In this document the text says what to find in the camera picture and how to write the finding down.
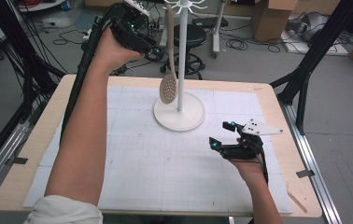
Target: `floor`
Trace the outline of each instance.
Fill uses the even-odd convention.
[[[35,14],[36,18],[54,10]],[[40,32],[40,37],[49,50],[57,57],[69,73],[76,73],[82,55],[79,44],[54,45],[58,34],[74,28],[84,28],[76,23],[88,15],[82,5],[67,12],[74,22],[72,27],[54,32]],[[248,24],[247,20],[227,18],[233,29]],[[222,31],[250,37],[250,28]],[[68,38],[80,40],[81,35],[70,34]],[[202,72],[205,80],[270,83],[292,72],[303,58],[302,54],[287,53],[282,45],[279,52],[267,46],[247,43],[246,50],[226,47],[226,40],[220,41],[220,54],[217,59],[211,56],[212,36],[194,53],[206,64]],[[353,46],[345,46],[348,51]],[[147,63],[140,60],[128,63],[129,69],[122,76],[162,77],[159,68],[162,63]],[[21,103],[21,88],[7,59],[0,61],[0,131]],[[310,147],[317,159],[328,190],[336,205],[342,222],[353,223],[353,62],[345,56],[325,56],[310,79],[304,117],[304,130]],[[0,184],[7,174],[5,167],[0,174]],[[22,223],[26,214],[0,212],[0,223]],[[319,218],[284,218],[285,223],[326,223]],[[237,218],[235,223],[247,223],[246,218]]]

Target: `black chair seat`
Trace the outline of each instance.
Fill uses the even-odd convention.
[[[202,28],[188,24],[186,48],[194,49],[201,46],[206,40],[206,32]],[[174,45],[179,46],[179,25],[174,26]]]

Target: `human hand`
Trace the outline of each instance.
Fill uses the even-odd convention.
[[[229,160],[229,162],[237,168],[249,187],[258,181],[265,181],[260,157],[252,160]]]
[[[113,36],[109,28],[105,28],[98,43],[93,62],[103,66],[108,74],[129,61],[141,59],[144,55],[123,47]]]

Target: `person's right arm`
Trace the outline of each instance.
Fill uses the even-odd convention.
[[[261,164],[256,162],[230,161],[246,181],[252,197],[255,224],[282,223],[281,216],[264,179]]]

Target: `white pole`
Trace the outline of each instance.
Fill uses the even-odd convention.
[[[189,1],[181,0],[181,5],[187,5]],[[185,85],[185,60],[186,60],[186,35],[188,33],[188,9],[182,8],[179,24],[179,66],[178,66],[178,99],[177,110],[183,110],[183,92]]]

